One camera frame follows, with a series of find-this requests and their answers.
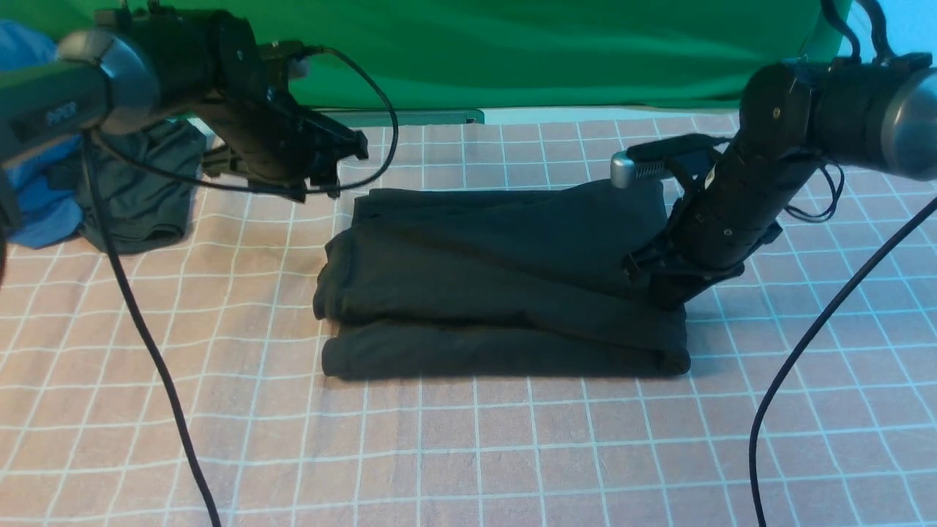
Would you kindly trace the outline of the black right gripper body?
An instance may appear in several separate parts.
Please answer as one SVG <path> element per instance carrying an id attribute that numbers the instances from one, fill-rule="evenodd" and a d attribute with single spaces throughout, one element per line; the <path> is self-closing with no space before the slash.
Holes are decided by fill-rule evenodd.
<path id="1" fill-rule="evenodd" d="M 705 176 L 694 178 L 665 227 L 623 260 L 647 300 L 676 310 L 710 287 L 736 279 L 745 261 L 779 236 L 777 217 L 820 168 L 820 157 L 782 157 L 730 143 Z"/>

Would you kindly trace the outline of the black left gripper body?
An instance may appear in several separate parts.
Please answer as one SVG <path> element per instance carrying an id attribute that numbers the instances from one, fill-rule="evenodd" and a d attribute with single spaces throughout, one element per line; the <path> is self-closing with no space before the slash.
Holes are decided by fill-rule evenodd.
<path id="1" fill-rule="evenodd" d="M 204 153 L 202 171 L 210 178 L 244 178 L 248 190 L 256 193 L 296 203 L 304 203 L 308 191 L 336 198 L 339 162 L 369 157 L 362 131 L 302 107 L 290 97 L 208 99 L 192 111 L 223 141 Z"/>

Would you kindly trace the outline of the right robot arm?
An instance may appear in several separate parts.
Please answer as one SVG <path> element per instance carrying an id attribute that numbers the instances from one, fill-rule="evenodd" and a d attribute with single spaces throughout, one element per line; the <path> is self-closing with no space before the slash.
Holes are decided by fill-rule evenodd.
<path id="1" fill-rule="evenodd" d="M 777 217 L 816 171 L 854 166 L 935 179 L 935 69 L 928 53 L 889 64 L 785 61 L 757 70 L 732 138 L 688 133 L 613 156 L 622 189 L 672 177 L 683 189 L 663 230 L 630 253 L 630 280 L 673 310 L 735 279 L 782 233 Z"/>

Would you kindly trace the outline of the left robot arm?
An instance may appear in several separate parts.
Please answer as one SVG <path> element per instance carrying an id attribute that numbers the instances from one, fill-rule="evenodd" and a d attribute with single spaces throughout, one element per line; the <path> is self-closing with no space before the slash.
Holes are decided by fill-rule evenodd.
<path id="1" fill-rule="evenodd" d="M 300 40 L 260 44 L 225 10 L 103 9 L 61 40 L 56 60 L 2 74 L 2 164 L 90 130 L 126 135 L 191 113 L 223 141 L 202 156 L 249 193 L 305 201 L 342 191 L 340 161 L 369 157 L 364 133 L 308 109 L 290 93 L 291 68 L 327 49 Z"/>

